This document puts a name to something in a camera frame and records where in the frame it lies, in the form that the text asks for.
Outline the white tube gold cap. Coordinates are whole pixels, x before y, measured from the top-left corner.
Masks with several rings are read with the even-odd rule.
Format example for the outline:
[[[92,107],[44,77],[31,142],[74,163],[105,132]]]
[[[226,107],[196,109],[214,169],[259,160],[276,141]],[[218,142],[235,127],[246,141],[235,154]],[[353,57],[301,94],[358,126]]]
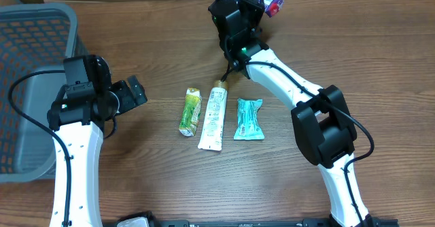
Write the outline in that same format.
[[[222,150],[227,97],[228,82],[215,81],[207,101],[198,149],[217,152]]]

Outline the teal candy wrapper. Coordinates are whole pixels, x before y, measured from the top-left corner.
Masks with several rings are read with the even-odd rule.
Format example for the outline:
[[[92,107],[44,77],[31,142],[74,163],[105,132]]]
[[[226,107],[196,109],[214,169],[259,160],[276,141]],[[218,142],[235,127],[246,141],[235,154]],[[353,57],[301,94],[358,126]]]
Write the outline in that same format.
[[[262,99],[238,99],[237,129],[234,140],[263,140],[264,133],[258,124],[258,110],[262,106]]]

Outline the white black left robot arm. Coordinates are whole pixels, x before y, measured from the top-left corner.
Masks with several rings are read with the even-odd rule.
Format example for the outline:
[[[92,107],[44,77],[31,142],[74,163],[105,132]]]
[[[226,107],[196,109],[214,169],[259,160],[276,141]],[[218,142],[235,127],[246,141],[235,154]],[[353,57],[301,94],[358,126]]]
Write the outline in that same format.
[[[56,175],[51,226],[102,226],[99,156],[106,121],[147,101],[132,75],[112,82],[97,55],[66,58],[66,83],[48,111],[55,146]]]

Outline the green yellow drink carton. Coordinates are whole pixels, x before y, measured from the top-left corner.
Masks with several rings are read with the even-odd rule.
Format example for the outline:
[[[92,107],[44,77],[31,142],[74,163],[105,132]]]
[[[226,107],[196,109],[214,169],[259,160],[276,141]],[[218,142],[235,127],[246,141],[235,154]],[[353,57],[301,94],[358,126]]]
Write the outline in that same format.
[[[181,115],[179,131],[185,137],[196,134],[201,114],[202,96],[197,88],[188,88],[186,91],[184,110]]]

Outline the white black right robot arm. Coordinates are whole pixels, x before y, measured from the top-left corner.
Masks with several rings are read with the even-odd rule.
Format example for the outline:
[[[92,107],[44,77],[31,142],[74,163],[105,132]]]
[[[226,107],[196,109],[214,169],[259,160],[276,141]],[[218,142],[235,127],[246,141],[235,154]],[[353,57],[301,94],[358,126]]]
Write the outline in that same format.
[[[371,216],[362,202],[353,164],[356,130],[367,130],[353,117],[343,93],[322,88],[292,71],[257,34],[264,0],[215,0],[208,8],[217,27],[229,69],[242,73],[282,101],[290,110],[295,141],[302,155],[317,166],[339,226],[368,226]]]

